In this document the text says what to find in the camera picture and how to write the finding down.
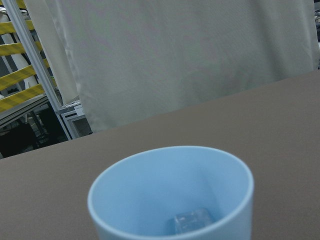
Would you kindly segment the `light blue cup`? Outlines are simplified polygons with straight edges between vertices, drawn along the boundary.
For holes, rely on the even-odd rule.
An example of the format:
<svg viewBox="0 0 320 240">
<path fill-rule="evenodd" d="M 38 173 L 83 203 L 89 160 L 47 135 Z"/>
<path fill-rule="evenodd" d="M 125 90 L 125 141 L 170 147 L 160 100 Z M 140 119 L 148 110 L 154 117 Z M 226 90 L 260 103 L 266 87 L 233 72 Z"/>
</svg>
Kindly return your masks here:
<svg viewBox="0 0 320 240">
<path fill-rule="evenodd" d="M 254 178 L 238 157 L 204 146 L 170 146 L 126 157 L 103 171 L 87 207 L 101 240 L 249 240 Z M 173 234 L 169 219 L 206 208 L 215 222 Z"/>
</svg>

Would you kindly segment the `ice cube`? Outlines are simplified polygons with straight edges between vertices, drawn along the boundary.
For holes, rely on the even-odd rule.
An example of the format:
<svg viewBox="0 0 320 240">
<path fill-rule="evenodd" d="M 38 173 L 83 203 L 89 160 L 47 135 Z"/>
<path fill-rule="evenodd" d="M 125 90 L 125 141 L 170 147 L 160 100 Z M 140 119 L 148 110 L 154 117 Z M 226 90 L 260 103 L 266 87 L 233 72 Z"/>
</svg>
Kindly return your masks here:
<svg viewBox="0 0 320 240">
<path fill-rule="evenodd" d="M 212 214 L 206 208 L 198 208 L 192 211 L 176 214 L 168 220 L 168 228 L 171 234 L 185 234 L 200 230 L 215 222 Z"/>
</svg>

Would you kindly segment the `white curtain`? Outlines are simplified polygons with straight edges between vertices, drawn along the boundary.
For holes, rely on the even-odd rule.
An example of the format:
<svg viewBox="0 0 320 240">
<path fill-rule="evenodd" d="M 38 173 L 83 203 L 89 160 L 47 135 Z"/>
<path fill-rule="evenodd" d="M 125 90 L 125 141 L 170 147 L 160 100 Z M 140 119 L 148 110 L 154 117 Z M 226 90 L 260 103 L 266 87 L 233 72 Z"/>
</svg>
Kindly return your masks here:
<svg viewBox="0 0 320 240">
<path fill-rule="evenodd" d="M 27 0 L 93 132 L 317 69 L 312 0 Z"/>
</svg>

